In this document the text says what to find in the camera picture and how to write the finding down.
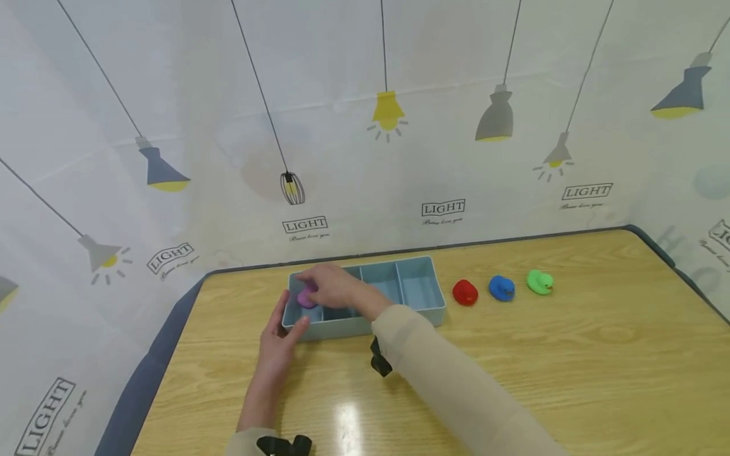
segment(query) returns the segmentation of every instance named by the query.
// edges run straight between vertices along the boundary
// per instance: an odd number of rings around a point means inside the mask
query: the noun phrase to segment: wall backdrop
[[[633,223],[730,317],[729,20],[724,0],[1,0],[0,453],[92,454],[220,268]]]

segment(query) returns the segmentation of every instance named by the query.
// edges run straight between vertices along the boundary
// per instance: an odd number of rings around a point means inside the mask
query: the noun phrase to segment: sleeve
[[[226,447],[226,456],[262,456],[263,452],[256,446],[261,437],[274,436],[276,431],[266,428],[248,428],[235,433]]]
[[[474,455],[567,456],[532,415],[411,308],[373,323],[386,360]]]

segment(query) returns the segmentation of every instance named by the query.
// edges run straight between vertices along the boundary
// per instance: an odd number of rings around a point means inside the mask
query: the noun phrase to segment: pendant lamp illustration
[[[10,301],[18,294],[18,284],[0,276],[0,314],[7,309]]]
[[[720,36],[725,31],[730,18],[723,24],[705,53],[697,54],[692,60],[689,68],[684,71],[684,78],[675,88],[651,109],[651,113],[658,119],[679,119],[686,115],[702,111],[704,109],[704,98],[702,96],[702,78],[710,72],[710,59],[712,50],[718,43]]]
[[[78,242],[81,244],[88,253],[89,257],[89,263],[91,266],[91,273],[95,274],[93,276],[93,279],[91,280],[91,284],[96,284],[97,280],[99,280],[99,277],[103,274],[105,282],[107,285],[112,284],[111,276],[106,271],[99,271],[99,269],[111,269],[114,266],[116,266],[117,262],[119,261],[119,258],[124,256],[129,250],[131,250],[129,247],[122,248],[114,245],[105,245],[105,244],[99,244],[98,242],[94,241],[91,236],[88,234],[83,234],[81,231],[79,231],[74,225],[69,222],[68,219],[66,219],[61,213],[59,213],[57,210],[51,206],[48,201],[46,201],[36,190],[28,184],[18,173],[15,172],[13,168],[8,165],[5,160],[0,158],[0,163],[7,168],[10,173],[15,176],[15,178],[25,185],[28,190],[33,193],[33,195],[38,198],[40,202],[42,202],[48,209],[51,210],[58,218],[60,218],[64,223],[66,223],[69,228],[71,228],[78,236]],[[126,258],[122,259],[122,263],[125,264],[132,264],[132,260],[128,260]],[[124,272],[121,269],[115,270],[116,274],[121,277],[122,279],[126,277]],[[0,299],[2,299],[3,296],[3,284],[0,282]]]
[[[378,92],[377,102],[375,103],[375,112],[372,115],[372,121],[376,124],[367,128],[367,131],[378,129],[375,139],[378,140],[385,133],[385,142],[391,142],[391,132],[395,131],[398,136],[402,136],[402,132],[398,125],[408,125],[405,113],[396,100],[396,93],[388,90],[388,54],[385,51],[385,13],[383,12],[383,0],[380,0],[380,25],[383,32],[383,75],[385,77],[385,92]]]
[[[608,22],[608,17],[611,15],[611,9],[613,8],[613,2],[614,0],[611,0],[610,4],[608,5],[608,11],[606,11],[606,17],[603,19],[603,24],[601,24],[601,28],[598,32],[598,37],[596,38],[596,44],[593,45],[593,51],[591,51],[591,58],[588,60],[588,66],[585,68],[585,73],[583,73],[583,79],[580,81],[580,87],[578,87],[578,94],[575,96],[575,103],[573,103],[573,109],[570,112],[570,117],[568,118],[568,125],[565,128],[565,131],[560,133],[560,136],[558,137],[558,144],[553,148],[553,150],[550,151],[549,154],[547,154],[547,157],[542,162],[541,166],[538,166],[536,168],[533,168],[532,171],[540,171],[539,176],[537,177],[537,180],[542,179],[543,176],[547,176],[546,180],[549,182],[553,178],[553,174],[557,171],[560,176],[562,177],[564,175],[563,167],[564,166],[573,166],[575,165],[575,162],[572,161],[573,157],[570,155],[570,152],[568,151],[568,135],[570,131],[570,124],[573,121],[573,116],[575,115],[575,109],[578,108],[578,101],[580,100],[580,94],[583,92],[583,86],[585,84],[585,79],[588,77],[588,72],[591,70],[591,65],[593,64],[593,58],[596,57],[596,50],[598,49],[598,44],[601,41],[601,36],[603,35],[603,30],[606,28],[606,23]]]
[[[139,130],[139,127],[137,127],[137,123],[134,122],[134,119],[132,118],[131,114],[129,113],[129,110],[127,109],[127,106],[122,101],[122,98],[119,96],[119,93],[117,92],[117,89],[112,84],[112,81],[109,79],[109,76],[107,76],[107,72],[104,70],[104,68],[101,66],[101,63],[99,63],[99,60],[96,58],[96,54],[93,53],[91,50],[91,47],[86,42],[86,38],[81,34],[81,31],[78,27],[76,27],[76,23],[71,18],[71,15],[68,11],[66,11],[66,8],[64,4],[61,3],[61,0],[56,0],[58,3],[58,6],[61,7],[61,9],[64,11],[64,14],[66,15],[66,18],[69,20],[71,25],[73,26],[74,30],[76,31],[76,34],[81,39],[81,42],[86,47],[86,50],[91,55],[91,58],[93,59],[96,66],[99,68],[99,71],[101,72],[101,75],[104,76],[104,79],[107,81],[107,84],[109,85],[109,88],[112,89],[112,92],[114,93],[114,96],[117,98],[117,101],[119,101],[119,105],[121,105],[124,113],[126,114],[127,118],[129,119],[129,122],[132,124],[132,127],[134,127],[134,130],[137,133],[137,147],[139,148],[139,152],[147,159],[147,185],[149,185],[152,188],[155,188],[156,190],[160,190],[163,192],[179,192],[185,187],[188,186],[188,183],[190,183],[190,179],[183,176],[181,173],[177,172],[172,166],[169,165],[161,156],[160,156],[160,150],[157,147],[152,147],[150,142],[145,138],[144,135],[142,135],[142,132]]]
[[[482,118],[477,125],[476,141],[481,142],[497,142],[504,141],[512,137],[512,107],[510,106],[510,97],[512,92],[507,90],[507,70],[510,68],[510,59],[512,58],[512,48],[515,45],[515,35],[517,34],[517,22],[520,20],[520,8],[522,0],[517,3],[517,15],[515,16],[515,26],[512,29],[512,41],[510,41],[510,51],[507,54],[507,65],[504,66],[504,78],[502,84],[494,88],[489,98],[492,104],[489,105]]]
[[[284,194],[284,198],[286,201],[291,205],[297,205],[297,204],[303,204],[305,201],[304,197],[304,186],[301,184],[301,180],[294,174],[293,172],[289,171],[288,166],[286,166],[286,159],[284,159],[284,152],[281,148],[281,143],[279,142],[279,136],[276,133],[276,127],[274,127],[274,120],[272,119],[272,113],[269,110],[269,105],[266,102],[266,97],[264,95],[264,89],[261,87],[261,81],[258,78],[258,73],[256,72],[256,65],[253,64],[253,57],[251,56],[251,51],[248,48],[248,42],[246,41],[246,35],[243,33],[243,25],[241,24],[241,18],[238,16],[238,9],[236,8],[236,3],[234,0],[231,0],[231,6],[233,7],[234,14],[236,15],[236,22],[238,22],[238,29],[241,31],[241,38],[243,38],[243,45],[246,47],[246,53],[248,54],[248,60],[251,62],[251,69],[253,70],[253,76],[256,78],[256,84],[258,84],[258,91],[261,93],[261,100],[264,102],[264,108],[266,109],[266,115],[269,117],[269,124],[272,126],[272,132],[274,133],[274,139],[276,139],[276,145],[279,148],[279,156],[281,156],[282,164],[284,165],[284,172],[280,176],[280,186],[281,191]]]

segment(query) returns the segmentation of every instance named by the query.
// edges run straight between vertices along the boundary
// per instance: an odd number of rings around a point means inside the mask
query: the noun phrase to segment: rubber duck
[[[515,297],[515,283],[506,277],[494,276],[489,281],[489,293],[499,301],[511,301]]]
[[[456,285],[454,285],[451,293],[454,295],[456,302],[462,306],[473,306],[474,303],[477,302],[477,298],[479,298],[477,288],[466,279],[459,280]]]
[[[319,287],[314,282],[305,282],[304,289],[296,295],[296,302],[305,309],[314,309],[317,304],[310,300],[310,294],[319,290]]]
[[[533,269],[527,274],[527,286],[538,295],[549,295],[553,291],[553,276]]]

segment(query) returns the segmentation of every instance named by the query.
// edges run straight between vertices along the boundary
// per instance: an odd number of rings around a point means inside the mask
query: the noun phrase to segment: gray lamp shade
[[[570,156],[570,152],[568,152],[568,147],[566,146],[566,143],[568,142],[568,132],[564,131],[560,134],[560,138],[558,138],[558,145],[555,146],[555,149],[550,152],[550,154],[547,155],[545,158],[545,161],[543,163],[562,163],[566,160],[571,160],[572,157]]]
[[[137,138],[139,152],[147,159],[147,185],[166,192],[179,192],[190,180],[177,172],[160,156],[160,150],[152,147],[144,136]]]
[[[18,292],[18,284],[10,279],[6,279],[0,276],[0,312],[7,308],[10,301],[15,297]]]
[[[507,91],[506,85],[496,86],[494,93],[489,96],[492,104],[479,120],[476,141],[504,141],[512,137],[512,107],[509,102],[511,96],[512,92]]]
[[[95,272],[101,268],[106,262],[112,260],[122,247],[115,245],[97,244],[91,236],[85,234],[79,238],[79,244],[84,246],[89,254],[89,262],[91,263],[91,272]]]
[[[702,78],[711,70],[707,65],[710,56],[710,53],[702,53],[695,57],[692,65],[684,71],[682,82],[651,109],[654,117],[678,119],[704,109]]]

